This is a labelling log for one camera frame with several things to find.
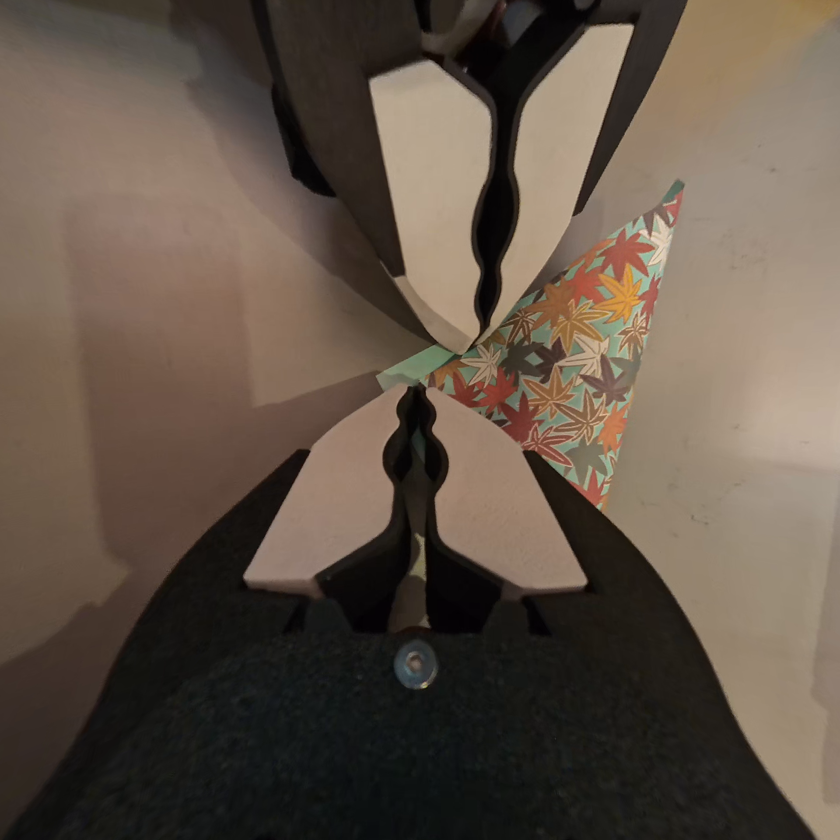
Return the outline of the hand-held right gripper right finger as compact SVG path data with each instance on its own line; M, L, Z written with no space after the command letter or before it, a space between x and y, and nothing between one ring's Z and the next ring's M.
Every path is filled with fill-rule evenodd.
M476 634L501 602L582 592L587 577L521 447L434 388L417 389L417 421L432 629Z

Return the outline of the leaf-patterned teal origami paper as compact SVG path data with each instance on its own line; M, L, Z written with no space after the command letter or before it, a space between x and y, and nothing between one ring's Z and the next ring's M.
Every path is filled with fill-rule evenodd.
M603 509L684 197L675 181L643 215L526 293L458 355L429 347L376 376L438 389L541 456Z

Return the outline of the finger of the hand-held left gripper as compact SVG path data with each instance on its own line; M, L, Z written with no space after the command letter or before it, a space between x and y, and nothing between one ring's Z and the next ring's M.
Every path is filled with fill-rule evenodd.
M572 219L633 33L633 24L586 29L524 103L513 153L518 220L500 263L489 333L538 277Z
M402 255L388 273L429 335L462 354L480 332L474 224L491 107L428 58L373 77L369 89Z

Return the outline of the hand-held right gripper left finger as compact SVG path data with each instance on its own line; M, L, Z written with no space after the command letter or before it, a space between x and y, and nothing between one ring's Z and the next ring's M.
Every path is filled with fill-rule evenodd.
M250 590L331 600L355 632L387 632L413 560L403 481L416 397L393 387L311 447L244 573Z

